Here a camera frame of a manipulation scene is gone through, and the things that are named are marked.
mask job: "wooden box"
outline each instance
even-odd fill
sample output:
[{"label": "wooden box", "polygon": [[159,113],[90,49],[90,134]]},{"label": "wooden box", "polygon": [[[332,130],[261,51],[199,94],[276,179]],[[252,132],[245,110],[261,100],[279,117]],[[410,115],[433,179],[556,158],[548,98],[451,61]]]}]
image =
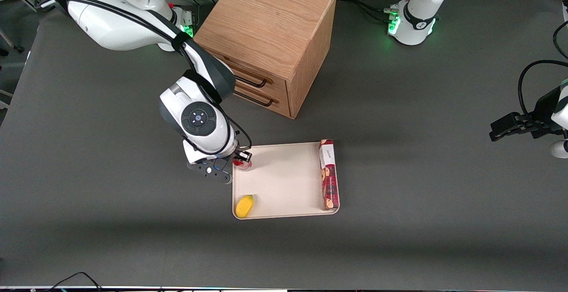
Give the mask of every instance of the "wooden box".
[{"label": "wooden box", "polygon": [[296,118],[329,51],[335,0],[219,0],[193,39],[237,76],[235,94]]}]

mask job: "cardboard box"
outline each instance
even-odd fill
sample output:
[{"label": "cardboard box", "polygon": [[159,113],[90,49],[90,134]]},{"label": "cardboard box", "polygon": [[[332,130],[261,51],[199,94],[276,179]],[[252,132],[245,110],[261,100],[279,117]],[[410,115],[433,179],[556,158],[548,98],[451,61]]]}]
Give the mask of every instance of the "cardboard box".
[{"label": "cardboard box", "polygon": [[320,143],[321,164],[321,190],[323,192],[323,209],[337,209],[339,207],[339,189],[337,188],[337,174],[335,172],[335,153],[333,140],[324,139]]}]

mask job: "plastic tray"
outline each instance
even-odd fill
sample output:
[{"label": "plastic tray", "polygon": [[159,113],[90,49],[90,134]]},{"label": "plastic tray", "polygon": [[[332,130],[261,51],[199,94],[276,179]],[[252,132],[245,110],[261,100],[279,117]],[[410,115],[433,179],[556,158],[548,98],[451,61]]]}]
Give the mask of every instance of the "plastic tray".
[{"label": "plastic tray", "polygon": [[331,215],[323,209],[321,193],[320,142],[253,146],[252,167],[233,167],[233,215],[239,200],[251,194],[254,206],[248,217],[304,217]]}]

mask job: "lemon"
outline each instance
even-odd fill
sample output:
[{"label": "lemon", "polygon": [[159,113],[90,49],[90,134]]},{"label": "lemon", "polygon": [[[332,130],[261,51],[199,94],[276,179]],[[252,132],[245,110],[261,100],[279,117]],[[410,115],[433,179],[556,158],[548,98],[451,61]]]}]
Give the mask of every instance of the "lemon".
[{"label": "lemon", "polygon": [[253,205],[254,198],[252,197],[252,195],[245,195],[239,200],[239,203],[237,203],[237,207],[235,208],[236,216],[240,219],[244,219],[245,217],[247,217]]}]

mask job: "black metal handle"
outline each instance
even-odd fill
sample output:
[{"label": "black metal handle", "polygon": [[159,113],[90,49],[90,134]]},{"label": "black metal handle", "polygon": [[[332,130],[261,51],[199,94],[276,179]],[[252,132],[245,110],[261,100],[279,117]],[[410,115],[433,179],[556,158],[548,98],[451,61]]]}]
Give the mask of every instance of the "black metal handle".
[{"label": "black metal handle", "polygon": [[257,104],[259,104],[259,105],[261,105],[261,106],[264,106],[264,107],[269,107],[269,106],[272,104],[272,102],[274,102],[274,100],[271,99],[271,100],[268,101],[267,103],[264,103],[264,102],[262,102],[262,101],[258,101],[258,100],[256,100],[255,98],[252,98],[251,96],[247,96],[246,94],[243,94],[243,93],[238,92],[238,91],[235,91],[235,94],[236,94],[237,96],[241,96],[241,97],[245,98],[246,100],[250,100],[250,101],[252,101],[252,102],[254,102],[254,103],[257,103]]},{"label": "black metal handle", "polygon": [[238,80],[241,80],[244,83],[250,84],[250,86],[257,87],[257,88],[262,88],[266,84],[266,79],[263,79],[261,83],[254,83],[250,80],[246,80],[245,78],[239,77],[237,75],[235,76],[235,78],[237,78]]}]

